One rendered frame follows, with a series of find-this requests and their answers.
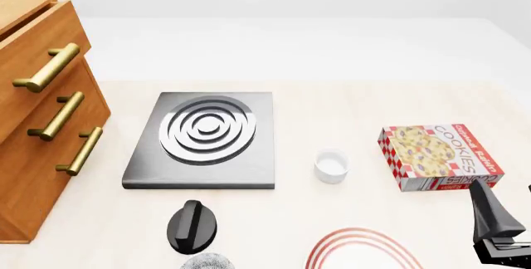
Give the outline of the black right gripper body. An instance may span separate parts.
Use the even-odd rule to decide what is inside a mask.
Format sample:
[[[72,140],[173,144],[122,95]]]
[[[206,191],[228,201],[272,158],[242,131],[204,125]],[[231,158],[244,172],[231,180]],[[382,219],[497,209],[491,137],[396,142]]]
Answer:
[[[483,264],[531,265],[531,242],[516,242],[511,237],[480,237],[474,234],[474,249]]]

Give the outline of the white plate with red rings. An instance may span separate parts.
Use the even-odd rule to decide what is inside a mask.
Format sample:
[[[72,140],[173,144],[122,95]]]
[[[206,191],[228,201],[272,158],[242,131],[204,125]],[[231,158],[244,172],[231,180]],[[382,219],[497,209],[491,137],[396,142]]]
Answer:
[[[401,243],[369,228],[328,233],[311,249],[304,269],[424,269]]]

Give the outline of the patterned black-white bowl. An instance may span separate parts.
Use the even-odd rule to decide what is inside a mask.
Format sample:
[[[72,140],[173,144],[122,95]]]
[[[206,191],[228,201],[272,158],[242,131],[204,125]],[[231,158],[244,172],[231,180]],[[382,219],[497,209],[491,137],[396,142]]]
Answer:
[[[222,254],[198,253],[183,263],[180,269],[236,269],[236,267]]]

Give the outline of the flat black stove plate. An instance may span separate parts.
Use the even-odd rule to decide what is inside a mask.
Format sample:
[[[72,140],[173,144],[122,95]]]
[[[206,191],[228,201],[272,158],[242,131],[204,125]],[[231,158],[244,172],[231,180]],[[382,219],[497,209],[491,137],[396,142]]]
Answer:
[[[273,189],[273,95],[163,92],[122,177],[124,188]]]

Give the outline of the wooden cabinet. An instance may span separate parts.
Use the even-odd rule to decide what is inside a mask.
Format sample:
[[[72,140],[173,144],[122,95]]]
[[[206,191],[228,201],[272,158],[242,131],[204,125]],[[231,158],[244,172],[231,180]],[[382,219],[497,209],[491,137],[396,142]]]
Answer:
[[[14,32],[17,32],[22,27],[25,27],[33,19],[36,19],[45,11],[50,9],[52,4],[56,4],[58,2],[69,1],[0,0],[0,42],[10,37]],[[71,68],[71,70],[74,69],[81,61],[86,61],[85,55]],[[65,84],[65,82],[65,79],[63,79],[59,86]]]

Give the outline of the printed cookies box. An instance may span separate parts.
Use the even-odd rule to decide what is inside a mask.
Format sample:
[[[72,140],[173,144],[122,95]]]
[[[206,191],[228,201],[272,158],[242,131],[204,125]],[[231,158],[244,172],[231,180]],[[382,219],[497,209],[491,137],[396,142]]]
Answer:
[[[467,189],[476,179],[492,188],[504,176],[463,124],[385,126],[378,145],[403,192]]]

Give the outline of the small white ramekin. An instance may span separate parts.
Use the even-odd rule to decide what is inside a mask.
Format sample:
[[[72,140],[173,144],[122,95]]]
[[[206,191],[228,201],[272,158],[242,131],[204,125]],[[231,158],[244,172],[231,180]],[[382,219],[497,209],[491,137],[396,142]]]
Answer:
[[[323,183],[342,183],[348,171],[349,161],[343,151],[324,149],[314,159],[314,175]]]

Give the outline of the round black stove knob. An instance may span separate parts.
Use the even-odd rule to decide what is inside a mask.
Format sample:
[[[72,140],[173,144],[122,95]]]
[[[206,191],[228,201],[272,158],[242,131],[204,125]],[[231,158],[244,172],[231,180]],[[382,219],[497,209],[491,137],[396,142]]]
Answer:
[[[167,239],[174,251],[193,255],[204,251],[217,235],[217,219],[200,201],[188,200],[170,218]]]

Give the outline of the wooden drawer, pulled out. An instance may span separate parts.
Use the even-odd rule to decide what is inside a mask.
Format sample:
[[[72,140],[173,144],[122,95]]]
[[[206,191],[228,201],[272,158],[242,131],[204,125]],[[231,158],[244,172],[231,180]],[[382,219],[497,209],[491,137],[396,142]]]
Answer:
[[[31,79],[53,56],[50,49],[76,44],[80,51],[41,92],[15,87],[16,79]],[[36,19],[0,42],[0,143],[66,78],[89,51],[90,42],[72,2],[52,4]]]

